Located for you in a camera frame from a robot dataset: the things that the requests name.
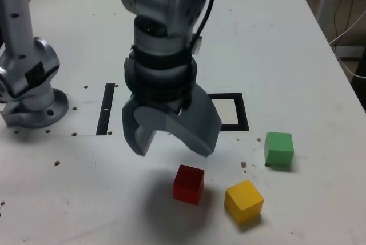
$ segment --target white table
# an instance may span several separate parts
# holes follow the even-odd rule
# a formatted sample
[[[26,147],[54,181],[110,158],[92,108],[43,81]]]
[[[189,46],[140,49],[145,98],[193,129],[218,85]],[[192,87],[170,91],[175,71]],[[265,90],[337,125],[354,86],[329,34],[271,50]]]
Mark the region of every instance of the white table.
[[[1,121],[1,244],[365,244],[366,117],[305,0],[215,0],[197,83],[242,93],[250,131],[222,132],[209,158],[164,133],[144,158],[126,144],[123,63],[134,16],[120,0],[30,8],[34,35],[60,58],[52,85],[68,93],[70,110],[19,134]],[[119,84],[113,134],[95,136],[106,83]],[[268,131],[292,133],[291,172],[264,166]],[[181,164],[205,170],[199,206],[172,198]],[[265,201],[261,219],[239,229],[224,196],[245,179]]]

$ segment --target robotic arm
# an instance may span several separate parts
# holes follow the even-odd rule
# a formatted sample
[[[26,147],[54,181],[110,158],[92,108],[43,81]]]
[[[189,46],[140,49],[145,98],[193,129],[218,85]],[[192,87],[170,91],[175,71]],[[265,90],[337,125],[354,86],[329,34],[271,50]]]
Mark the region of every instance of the robotic arm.
[[[33,38],[28,0],[0,0],[0,26],[5,51],[0,57],[0,100],[8,126],[41,128],[67,112],[67,96],[51,87],[59,68],[52,47]]]
[[[157,130],[169,132],[191,150],[214,151],[221,120],[207,93],[196,84],[192,48],[214,0],[192,38],[206,0],[122,0],[134,20],[134,45],[125,61],[132,92],[122,109],[124,136],[146,155]],[[33,38],[28,0],[0,0],[0,26],[6,50],[0,57],[0,100],[8,126],[41,128],[67,112],[67,96],[50,85],[59,68],[52,47]]]
[[[122,0],[136,14],[134,45],[125,61],[125,80],[132,92],[122,109],[124,136],[131,149],[145,156],[157,130],[183,141],[192,151],[210,155],[221,120],[207,93],[196,84],[192,48],[200,29],[193,26],[206,0]]]

